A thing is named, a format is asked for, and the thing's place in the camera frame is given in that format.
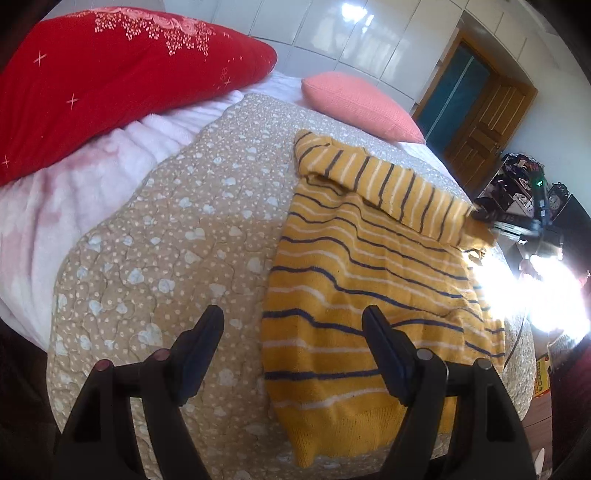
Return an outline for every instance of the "yellow striped sweater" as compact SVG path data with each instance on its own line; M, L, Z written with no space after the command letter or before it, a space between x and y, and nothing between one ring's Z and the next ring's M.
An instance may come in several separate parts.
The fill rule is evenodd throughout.
M262 320L268 392L300 466L391 442L404 408L385 389L361 330L380 307L392 327L447 361L488 356L493 320L462 250L493 242L472 205L363 148L300 131L295 189ZM454 402L440 426L449 432Z

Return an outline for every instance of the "clock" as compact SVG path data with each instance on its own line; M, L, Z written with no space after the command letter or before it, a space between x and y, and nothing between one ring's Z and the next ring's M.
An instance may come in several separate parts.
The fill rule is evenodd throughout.
M566 204L569 196L569 190L564 184L560 182L552 184L552 187L548 192L548 207L550 207L551 219L554 219L562 210L562 207Z

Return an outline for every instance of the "pink pillow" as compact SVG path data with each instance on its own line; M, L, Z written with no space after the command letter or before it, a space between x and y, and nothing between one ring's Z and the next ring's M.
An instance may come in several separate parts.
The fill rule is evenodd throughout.
M341 72L324 72L302 80L301 90L315 110L376 137L425 143L410 115L365 80Z

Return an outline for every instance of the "bright window light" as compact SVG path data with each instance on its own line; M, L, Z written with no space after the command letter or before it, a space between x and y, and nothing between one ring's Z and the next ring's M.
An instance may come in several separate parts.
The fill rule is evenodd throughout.
M464 254L464 257L468 259L469 254ZM466 260L466 263L472 267L476 281L482 286L481 292L491 307L494 319L511 318L523 310L521 296L507 293L518 291L518 284L506 263L493 255L485 255L481 265L471 260Z
M589 333L589 320L581 296L581 284L556 258L533 255L532 266L543 281L529 280L531 323L543 332L563 330L576 343Z
M343 19L345 19L346 22L353 21L357 23L367 14L368 11L365 8L360 7L359 5L351 5L344 3L343 6L340 8L340 12L343 15Z

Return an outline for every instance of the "white blanket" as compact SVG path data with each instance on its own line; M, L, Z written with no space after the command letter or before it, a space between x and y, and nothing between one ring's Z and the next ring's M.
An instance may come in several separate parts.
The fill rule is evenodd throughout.
M57 164L0 188L0 318L44 350L60 265L84 233L117 211L160 162L247 93L306 106L298 78L272 73L223 97L148 115ZM396 144L449 175L425 146Z

